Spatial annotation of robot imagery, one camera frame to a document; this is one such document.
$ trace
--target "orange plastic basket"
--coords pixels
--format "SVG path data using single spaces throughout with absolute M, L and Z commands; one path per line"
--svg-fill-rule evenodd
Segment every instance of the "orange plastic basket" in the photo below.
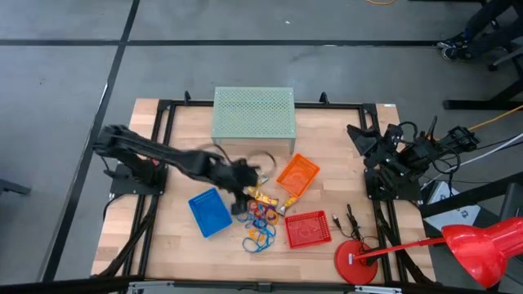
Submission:
M 278 177 L 278 184 L 292 196 L 300 198 L 312 183 L 320 167 L 301 154 L 296 154 Z

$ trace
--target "red lamp shade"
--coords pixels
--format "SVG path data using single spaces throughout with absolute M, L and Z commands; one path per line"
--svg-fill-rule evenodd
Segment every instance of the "red lamp shade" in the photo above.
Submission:
M 486 229 L 447 225 L 441 233 L 459 263 L 487 288 L 502 278 L 508 259 L 523 253 L 523 217 L 513 217 Z

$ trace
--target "red plastic basket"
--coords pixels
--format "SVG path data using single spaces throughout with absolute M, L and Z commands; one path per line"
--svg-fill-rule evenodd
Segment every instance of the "red plastic basket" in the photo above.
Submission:
M 285 228 L 291 249 L 332 241 L 324 211 L 285 217 Z

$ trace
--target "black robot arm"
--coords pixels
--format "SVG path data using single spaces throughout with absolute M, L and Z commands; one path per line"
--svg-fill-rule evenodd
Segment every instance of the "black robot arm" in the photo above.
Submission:
M 154 185 L 159 180 L 160 163 L 176 167 L 190 179 L 208 182 L 234 193 L 236 203 L 231 212 L 247 210 L 244 188 L 256 186 L 258 167 L 249 166 L 245 158 L 230 161 L 220 154 L 204 150 L 179 150 L 148 140 L 125 126 L 104 127 L 94 151 L 101 157 L 116 158 L 131 169 L 136 180 Z
M 361 130 L 347 125 L 347 133 L 360 155 L 364 156 L 365 182 L 370 198 L 379 200 L 408 199 L 418 200 L 417 180 L 434 162 L 445 155 L 459 155 L 476 149 L 479 140 L 465 127 L 455 127 L 447 136 L 437 140 L 433 133 L 437 118 L 434 117 L 427 133 L 420 132 L 413 122 L 399 125 L 389 124 L 384 135 L 375 129 Z M 414 129 L 412 141 L 403 140 L 402 126 Z M 397 151 L 399 143 L 405 144 Z

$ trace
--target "wooden tabletop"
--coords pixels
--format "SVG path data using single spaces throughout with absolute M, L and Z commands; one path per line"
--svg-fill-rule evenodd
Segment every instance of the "wooden tabletop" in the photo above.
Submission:
M 150 137 L 156 114 L 156 99 L 138 99 L 129 127 L 144 137 Z M 394 105 L 377 105 L 380 129 L 388 123 L 398 123 Z M 376 236 L 372 203 L 367 199 L 363 177 L 363 159 L 346 133 L 346 125 L 360 125 L 356 110 L 350 109 L 296 109 L 297 141 L 295 153 L 300 153 L 320 166 L 321 170 L 309 189 L 292 206 L 287 215 L 324 210 L 333 241 L 318 246 L 290 249 L 283 226 L 276 226 L 275 243 L 264 252 L 248 253 L 242 241 L 248 236 L 244 224 L 234 219 L 233 225 L 216 235 L 204 238 L 194 220 L 188 201 L 212 186 L 190 180 L 176 168 L 169 167 L 168 182 L 159 200 L 154 224 L 147 278 L 318 282 L 344 283 L 334 268 L 333 256 L 337 246 L 347 240 L 332 222 L 337 214 L 343 230 L 349 234 L 351 225 L 345 217 L 346 205 L 352 206 L 355 218 L 364 236 Z M 181 107 L 176 110 L 170 145 L 177 149 L 196 149 L 211 143 L 212 107 Z M 232 159 L 245 156 L 249 151 L 263 149 L 272 153 L 277 172 L 261 190 L 280 203 L 288 193 L 275 182 L 291 159 L 286 140 L 224 140 L 223 147 Z M 260 164 L 270 166 L 263 158 Z M 234 196 L 221 191 L 226 206 Z M 425 238 L 422 218 L 411 203 L 395 201 L 396 215 L 402 243 Z M 115 201 L 107 211 L 101 231 L 92 273 L 105 269 L 116 257 L 129 237 L 136 207 L 136 196 L 126 195 Z M 382 205 L 387 217 L 387 210 Z M 377 246 L 373 238 L 365 239 L 371 247 Z M 427 247 L 407 250 L 423 273 L 434 279 L 431 257 Z M 138 243 L 132 265 L 137 271 L 141 253 Z M 393 278 L 398 280 L 396 259 L 390 254 Z M 383 282 L 381 268 L 373 283 Z

